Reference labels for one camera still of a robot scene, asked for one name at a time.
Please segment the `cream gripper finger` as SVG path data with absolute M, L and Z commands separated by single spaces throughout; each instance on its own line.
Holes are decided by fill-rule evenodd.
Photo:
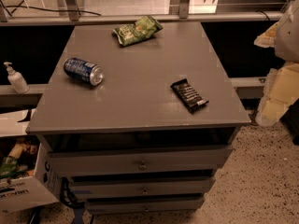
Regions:
M 258 35 L 254 40 L 254 45 L 261 48 L 273 48 L 276 45 L 277 29 L 278 29 L 278 22 L 271 25 L 261 35 Z

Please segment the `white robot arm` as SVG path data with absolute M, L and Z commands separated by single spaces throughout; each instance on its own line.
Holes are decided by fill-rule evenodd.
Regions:
M 299 62 L 299 0 L 290 3 L 278 22 L 258 35 L 254 45 L 273 48 L 277 57 L 287 62 Z

